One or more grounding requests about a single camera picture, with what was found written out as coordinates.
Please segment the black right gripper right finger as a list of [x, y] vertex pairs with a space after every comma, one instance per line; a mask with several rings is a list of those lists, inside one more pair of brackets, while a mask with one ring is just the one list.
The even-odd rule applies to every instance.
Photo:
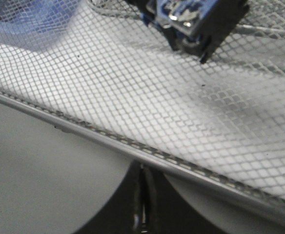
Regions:
[[218, 228], [192, 208], [154, 168], [142, 168], [142, 231], [147, 234], [217, 234]]

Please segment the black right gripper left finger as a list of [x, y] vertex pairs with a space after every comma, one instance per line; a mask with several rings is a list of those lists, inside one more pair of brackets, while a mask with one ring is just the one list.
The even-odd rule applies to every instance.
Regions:
[[133, 161], [120, 186], [77, 234], [140, 234], [142, 229], [141, 165]]

